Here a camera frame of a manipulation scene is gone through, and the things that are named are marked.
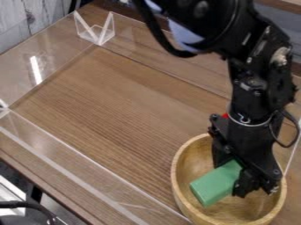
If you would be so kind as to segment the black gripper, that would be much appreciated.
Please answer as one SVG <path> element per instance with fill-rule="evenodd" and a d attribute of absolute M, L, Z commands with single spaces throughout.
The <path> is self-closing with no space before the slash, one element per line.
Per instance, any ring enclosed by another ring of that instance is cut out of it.
<path fill-rule="evenodd" d="M 283 171 L 273 155 L 276 141 L 268 128 L 242 126 L 233 119 L 225 119 L 216 113 L 210 115 L 209 121 L 214 167 L 218 168 L 236 160 L 242 168 L 232 195 L 245 198 L 258 189 L 262 189 L 266 194 L 276 192 Z"/>

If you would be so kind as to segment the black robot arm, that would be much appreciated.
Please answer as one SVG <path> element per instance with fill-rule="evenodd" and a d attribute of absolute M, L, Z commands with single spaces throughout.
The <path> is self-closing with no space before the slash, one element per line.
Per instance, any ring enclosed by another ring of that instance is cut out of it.
<path fill-rule="evenodd" d="M 213 162 L 241 166 L 232 194 L 244 198 L 261 189 L 277 191 L 284 177 L 273 146 L 296 101 L 292 42 L 256 9 L 254 0 L 133 0 L 155 40 L 181 57 L 216 53 L 229 64 L 233 85 L 226 116 L 210 116 Z"/>

